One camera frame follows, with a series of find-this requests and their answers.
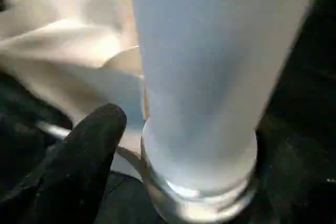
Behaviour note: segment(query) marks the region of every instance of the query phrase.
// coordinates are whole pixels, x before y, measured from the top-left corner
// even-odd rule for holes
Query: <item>white pipe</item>
[[[254,167],[254,129],[309,0],[133,0],[153,169],[220,190]]]

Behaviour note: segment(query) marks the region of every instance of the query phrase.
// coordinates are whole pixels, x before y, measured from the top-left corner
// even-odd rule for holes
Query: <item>metal pipe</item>
[[[254,129],[308,4],[133,0],[150,109],[143,148],[165,188],[189,201],[239,188],[231,202],[247,187]]]

